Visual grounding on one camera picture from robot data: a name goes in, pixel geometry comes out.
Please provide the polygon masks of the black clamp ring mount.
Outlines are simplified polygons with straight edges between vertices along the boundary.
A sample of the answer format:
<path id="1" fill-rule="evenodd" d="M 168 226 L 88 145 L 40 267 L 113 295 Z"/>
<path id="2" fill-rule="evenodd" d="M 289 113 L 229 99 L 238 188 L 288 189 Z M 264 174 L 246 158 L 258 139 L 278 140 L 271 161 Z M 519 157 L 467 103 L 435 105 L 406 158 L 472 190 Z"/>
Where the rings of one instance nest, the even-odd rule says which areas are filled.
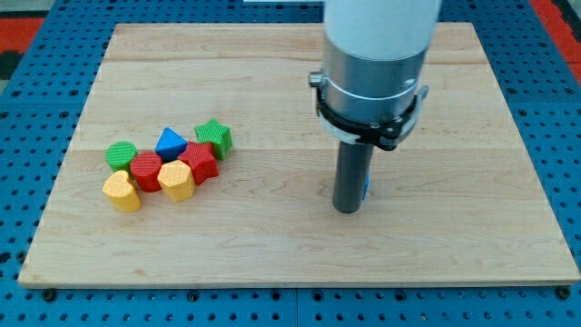
<path id="1" fill-rule="evenodd" d="M 416 126 L 428 86 L 422 85 L 403 114 L 382 124 L 355 123 L 334 114 L 316 88 L 316 113 L 323 128 L 345 144 L 370 144 L 384 151 L 393 151 Z"/>

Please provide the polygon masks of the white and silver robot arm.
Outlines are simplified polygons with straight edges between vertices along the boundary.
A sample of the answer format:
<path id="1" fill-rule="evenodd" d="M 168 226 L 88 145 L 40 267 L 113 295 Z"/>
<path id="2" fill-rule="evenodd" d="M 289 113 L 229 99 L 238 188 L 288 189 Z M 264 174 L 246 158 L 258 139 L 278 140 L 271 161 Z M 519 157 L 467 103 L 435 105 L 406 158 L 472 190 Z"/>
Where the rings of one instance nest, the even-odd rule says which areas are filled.
<path id="1" fill-rule="evenodd" d="M 428 88 L 419 83 L 440 0 L 334 0 L 324 4 L 321 68 L 310 73 L 320 124 L 340 141 L 332 203 L 355 213 L 373 150 L 412 132 Z"/>

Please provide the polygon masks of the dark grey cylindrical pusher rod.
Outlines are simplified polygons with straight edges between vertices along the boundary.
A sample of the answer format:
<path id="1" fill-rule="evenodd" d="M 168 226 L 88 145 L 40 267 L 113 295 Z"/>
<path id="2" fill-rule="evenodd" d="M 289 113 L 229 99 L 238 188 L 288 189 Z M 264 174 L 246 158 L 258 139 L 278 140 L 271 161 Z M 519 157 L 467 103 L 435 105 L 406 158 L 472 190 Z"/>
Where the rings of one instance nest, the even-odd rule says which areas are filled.
<path id="1" fill-rule="evenodd" d="M 372 153 L 371 144 L 340 143 L 332 197 L 333 206 L 340 213 L 355 213 L 360 208 Z"/>

